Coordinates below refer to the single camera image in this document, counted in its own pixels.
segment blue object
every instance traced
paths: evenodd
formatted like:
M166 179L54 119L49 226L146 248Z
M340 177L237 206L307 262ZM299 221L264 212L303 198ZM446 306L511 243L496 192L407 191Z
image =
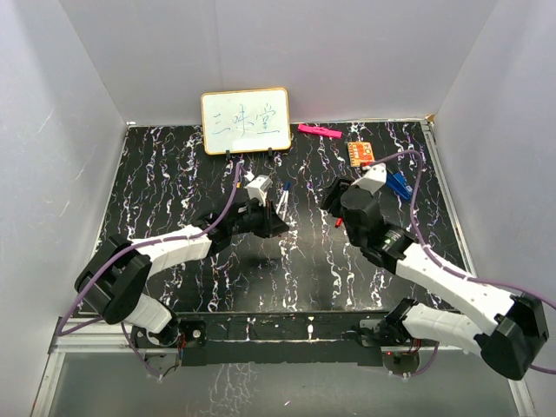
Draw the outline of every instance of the blue object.
M404 200L410 200L411 194L414 192L414 189L407 184L407 181L401 172L392 174L388 171L386 175L386 185L393 189L394 192Z

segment robotic arm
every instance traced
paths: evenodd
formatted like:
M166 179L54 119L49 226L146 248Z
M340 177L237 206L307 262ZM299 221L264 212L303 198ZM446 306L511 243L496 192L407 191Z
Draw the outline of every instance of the robotic arm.
M462 280L435 265L429 259L432 253L427 255L413 235L382 217L373 194L386 179L383 164L373 166L356 181L336 178L326 189L321 209L343 220L350 243L360 248L370 262L427 288L460 314L405 299L379 326L362 320L357 327L359 337L367 341L367 346L377 341L389 345L412 339L438 341L477 354L499 374L520 380L548 339L541 301ZM161 346L171 346L179 336L179 320L168 307L142 293L146 280L165 268L222 251L233 235L254 233L266 238L287 232L288 225L267 198L270 185L268 177L256 177L246 187L249 198L234 202L222 221L203 237L164 242L173 236L200 234L215 222L217 213L207 213L181 230L145 240L131 242L121 235L111 236L79 275L76 290L81 292L108 259L132 243L162 239L162 243L137 248L121 257L84 300L108 324L126 321L145 328Z
M187 239L215 222L217 213L201 215L192 225L162 236L133 241L122 235L111 236L77 278L76 291L81 292L102 265L132 243L162 239L162 243L135 249L119 259L95 282L84 300L108 324L126 321L145 328L162 346L174 343L178 336L178 320L168 307L142 293L147 279L166 268L217 254L229 246L233 235L251 232L267 238L287 232L289 226L276 214L274 204L267 198L271 184L267 176L256 177L246 187L248 199L234 202L216 228L203 237ZM164 242L173 236L186 239Z
M374 265L430 290L461 314L406 299L381 327L374 331L360 327L363 336L371 340L386 336L395 344L412 338L438 341L479 355L509 379L523 378L548 340L541 301L451 275L445 267L466 272L446 260L444 268L435 265L429 259L434 253L426 254L413 235L384 221L373 194L386 179L384 164L373 166L356 181L336 178L321 209L343 220L350 243Z

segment black marble surface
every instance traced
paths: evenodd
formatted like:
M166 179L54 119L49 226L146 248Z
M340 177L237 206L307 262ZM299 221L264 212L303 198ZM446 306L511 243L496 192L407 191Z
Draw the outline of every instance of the black marble surface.
M417 149L426 161L417 198L420 227L437 253L463 267L420 124L320 125L344 135L340 140L308 136L293 125L290 151L276 153L272 160L264 154L243 156L247 171L270 175L274 183L269 196L275 202L291 182L285 219L290 232L267 240L237 237L217 256L151 277L146 293L176 312L389 310L407 296L448 307L425 289L369 263L348 244L343 228L334 228L334 219L318 209L323 188L336 176L360 176L349 164L347 142L371 142L377 159ZM413 184L414 161L402 158L391 168ZM225 157L205 154L201 127L130 129L100 239L114 233L144 238L174 231L202 211L223 207L232 180L232 164ZM389 188L378 198L387 220L410 227L407 202Z

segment wire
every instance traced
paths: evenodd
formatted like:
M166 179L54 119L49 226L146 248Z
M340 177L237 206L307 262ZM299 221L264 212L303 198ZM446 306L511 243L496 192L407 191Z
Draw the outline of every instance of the wire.
M168 373L172 370L172 369L177 369L180 365L179 364L175 364L173 367L169 367L168 370L162 374L163 378L166 378L166 375L168 375Z
M436 359L436 355L438 354L438 346L439 345L440 344L437 343L434 346L433 355L431 356L431 359L428 360L427 364L423 368L421 368L417 372L415 372L415 374L411 374L412 376L419 376L421 374L424 374L433 365L433 362Z
M125 324L123 324L123 321L120 324L122 325L122 332L123 335L125 336L125 340L128 341L129 348L133 350L133 353L136 354L137 358L139 358L139 361L141 361L145 365L145 367L147 368L150 374L152 374L158 379L161 379L162 374L149 365L149 363L145 360L145 358L142 357L139 350L137 350L137 347L133 344L133 342L129 338L128 331L125 329Z
M415 156L415 159L417 159L417 176L415 177L414 192L411 195L411 202L409 203L409 220L410 220L411 226L412 226L412 228L413 228L413 230L414 230L414 232L417 236L417 240L419 241L419 244L421 245L423 251L429 257L429 259L437 267L439 267L441 269L444 269L450 275L456 276L458 278L466 279L468 281L477 282L479 284L492 285L493 287L510 288L510 289L520 291L522 293L528 293L528 294L532 295L533 297L536 297L539 300L543 301L545 304L547 304L548 306L550 306L554 310L556 310L556 301L553 301L553 300L545 297L541 293L531 291L527 288L524 288L524 287L522 287L520 285L516 285L516 284L510 284L510 283L498 282L498 281L490 281L490 280L483 280L483 279L480 279L480 278L477 278L477 277L462 274L461 272L456 271L455 269L444 265L436 257L436 254L430 249L429 245L427 244L427 241L425 241L425 238L423 237L423 234L421 233L421 231L419 229L419 224L417 222L417 215L415 213L415 202L416 202L416 199L417 199L417 191L419 189L421 173L423 171L423 165L424 165L423 156L420 154L420 152L418 152L414 149L402 150L401 152L398 152L397 154L386 156L386 157L384 157L384 158L382 158L378 161L372 162L370 166L376 165L378 163L389 162L389 161L392 161L394 159L398 159L401 156L406 156L406 155L413 155L413 156ZM432 365L432 362L433 362L435 357L436 357L436 354L433 355L433 357L431 358L431 360L429 361L427 366L422 369L422 372L419 371L418 373L415 373L414 375L422 374L423 372L425 372L430 367L430 365ZM556 369L549 369L549 368L545 368L545 367L537 367L533 364L530 365L529 367L531 369L535 370L535 371L542 372L544 374L556 374Z
M420 349L420 339L413 339L411 341L411 347L406 352L406 354L416 354L417 352L419 352L419 349Z
M185 348L185 345L187 344L187 340L185 339L185 334L182 334L181 340L178 341L178 349L182 350Z
M104 265L102 265L98 271L96 271L96 273L93 275L93 277L90 279L90 281L87 283L87 285L85 285L85 287L83 288L83 290L77 295L76 299L73 301L73 303L71 304L71 306L68 309L68 312L65 314L65 316L60 320L60 323L58 324L58 327L56 329L56 334L58 336L65 336L66 334L70 334L75 332L76 330L78 330L79 328L83 328L85 326L87 326L88 324L84 324L81 323L78 326L75 326L73 328L70 328L68 330L63 330L63 327L67 324L68 320L70 319L71 315L73 314L73 312L75 311L75 309L77 308L77 306L81 303L81 301L83 301L83 299L85 298L85 295L87 295L87 293L89 292L89 290L95 285L95 283L98 281L98 279L108 270L108 268L110 268L114 262L116 262L118 259L122 258L123 256L125 256L126 254L128 254L129 252L138 249L138 248L145 248L147 246L153 246L156 245L158 243L162 243L162 242L174 242L174 241L188 241L189 239L198 239L199 237L205 236L206 234L208 234L211 230L213 230L216 226L218 226L218 224L222 221L222 219L224 218L224 216L228 213L229 208L232 206L233 202L234 202L234 198L235 198L235 192L237 190L237 184L240 180L240 168L242 166L242 162L237 162L235 165L235 177L234 177L234 185L232 187L232 192L230 193L230 196L228 198L228 202L226 203L226 206L224 207L224 210L220 213L220 215L218 216L218 218L207 228L205 228L203 231L201 231L200 233L196 234L196 235L192 235L192 236L170 236L164 239L154 239L152 241L146 241L146 242L138 242L138 243L134 243L128 247L126 247L125 249L121 250L120 252L118 252L117 254L115 254L114 256L112 256L110 259L108 259L106 261L106 263Z
M80 323L77 326L74 326L73 328L71 328L70 333L73 333L73 332L79 330L80 328L86 328L89 324L98 323L99 321L102 321L102 320L103 320L102 317L95 317L94 319L84 321L83 323Z

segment white wall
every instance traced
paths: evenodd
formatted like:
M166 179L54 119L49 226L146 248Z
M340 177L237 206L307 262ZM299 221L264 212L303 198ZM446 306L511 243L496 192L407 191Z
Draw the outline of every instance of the white wall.
M437 115L440 157L481 276L556 299L556 3L500 0ZM556 367L552 339L536 360ZM541 416L556 378L529 371Z
M55 0L0 0L0 414L29 415L125 124Z
M61 0L126 121L282 86L293 121L436 113L495 0Z

